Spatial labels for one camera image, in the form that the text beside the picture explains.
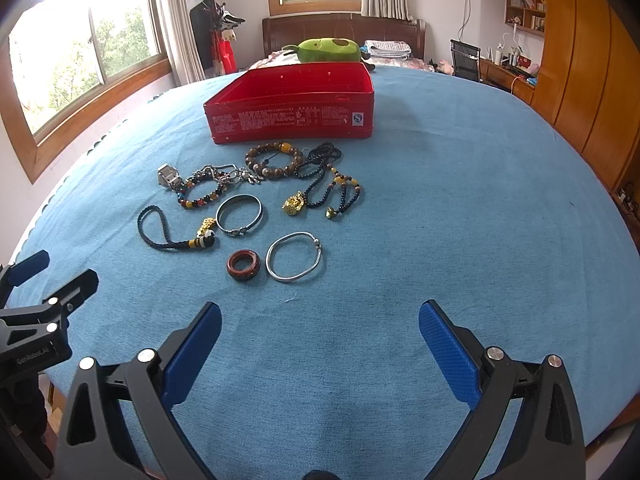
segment silver screw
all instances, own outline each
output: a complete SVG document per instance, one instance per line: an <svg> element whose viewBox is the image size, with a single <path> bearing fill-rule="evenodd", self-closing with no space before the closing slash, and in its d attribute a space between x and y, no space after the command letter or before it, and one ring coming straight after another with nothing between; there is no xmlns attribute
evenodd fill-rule
<svg viewBox="0 0 640 480"><path fill-rule="evenodd" d="M95 360L93 357L83 357L80 359L80 367L82 370L88 370L95 364Z"/></svg>
<svg viewBox="0 0 640 480"><path fill-rule="evenodd" d="M504 352L501 348L497 346L492 346L486 351L486 354L489 356L489 359L493 359L494 361L499 361L504 357Z"/></svg>
<svg viewBox="0 0 640 480"><path fill-rule="evenodd" d="M154 357L156 357L156 351L151 348L145 348L138 353L138 361L141 363L148 363Z"/></svg>
<svg viewBox="0 0 640 480"><path fill-rule="evenodd" d="M546 362L548 362L550 365L552 365L553 368L559 368L562 366L562 359L559 358L557 355L550 355L547 359Z"/></svg>

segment gold pendant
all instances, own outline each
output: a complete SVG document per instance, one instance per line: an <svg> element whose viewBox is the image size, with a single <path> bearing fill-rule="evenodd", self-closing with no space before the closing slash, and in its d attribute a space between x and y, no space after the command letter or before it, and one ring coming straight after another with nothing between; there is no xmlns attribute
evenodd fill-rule
<svg viewBox="0 0 640 480"><path fill-rule="evenodd" d="M205 218L202 221L202 225L200 226L200 229L198 229L198 237L204 236L206 234L207 231L212 230L216 225L216 219L215 218Z"/></svg>
<svg viewBox="0 0 640 480"><path fill-rule="evenodd" d="M305 205L305 197L302 192L297 192L294 196L287 198L282 205L282 209L288 215L297 215Z"/></svg>

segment silver bracelet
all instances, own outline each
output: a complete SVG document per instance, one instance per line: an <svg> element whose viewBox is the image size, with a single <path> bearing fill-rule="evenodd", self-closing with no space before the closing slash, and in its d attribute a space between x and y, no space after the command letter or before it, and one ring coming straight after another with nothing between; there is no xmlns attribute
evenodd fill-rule
<svg viewBox="0 0 640 480"><path fill-rule="evenodd" d="M289 276L288 278L284 278L282 276L278 276L275 272L273 272L273 269L271 268L271 258L273 256L273 251L278 245L283 243L283 241L285 240L289 240L289 238L293 238L294 236L308 236L309 238L311 238L314 241L314 245L316 246L316 249L318 249L318 256L316 256L315 263L304 272L300 272L300 274L296 274L295 276ZM320 245L320 240L318 240L311 233L298 231L295 233L291 233L290 235L283 236L282 238L279 238L276 241L274 241L274 243L271 244L271 247L269 247L269 250L267 251L267 257L265 258L264 261L266 263L267 272L274 280L278 280L279 282L283 282L283 283L290 283L290 282L295 282L296 280L302 278L302 276L306 276L308 273L314 270L320 263L321 256L322 256L322 245Z"/></svg>
<svg viewBox="0 0 640 480"><path fill-rule="evenodd" d="M251 223L249 223L248 225L245 225L244 227L241 227L239 229L225 229L224 227L222 227L222 224L220 223L220 213L222 213L226 207L228 207L228 206L230 206L232 204L235 204L236 202L245 202L247 200L254 201L254 202L258 203L258 214L251 221ZM245 234L249 229L254 227L258 223L258 221L260 220L261 217L262 217L262 202L260 202L260 200L258 200L257 197L255 197L253 195L235 195L235 196L227 198L222 204L220 204L220 207L218 208L218 211L216 212L216 224L218 225L218 228L224 234L227 234L229 236L241 236L241 235Z"/></svg>

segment chair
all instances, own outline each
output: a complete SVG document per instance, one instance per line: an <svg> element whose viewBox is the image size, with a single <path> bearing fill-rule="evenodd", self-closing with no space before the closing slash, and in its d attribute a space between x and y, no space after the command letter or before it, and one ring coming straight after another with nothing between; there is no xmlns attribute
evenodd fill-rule
<svg viewBox="0 0 640 480"><path fill-rule="evenodd" d="M453 75L480 82L480 49L476 46L451 40Z"/></svg>

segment red box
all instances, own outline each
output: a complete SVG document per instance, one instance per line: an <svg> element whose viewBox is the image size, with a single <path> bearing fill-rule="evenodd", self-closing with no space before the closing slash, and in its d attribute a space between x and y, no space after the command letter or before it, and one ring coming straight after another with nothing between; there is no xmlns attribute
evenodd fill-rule
<svg viewBox="0 0 640 480"><path fill-rule="evenodd" d="M242 74L206 103L217 144L373 132L374 91L362 63L303 63Z"/></svg>

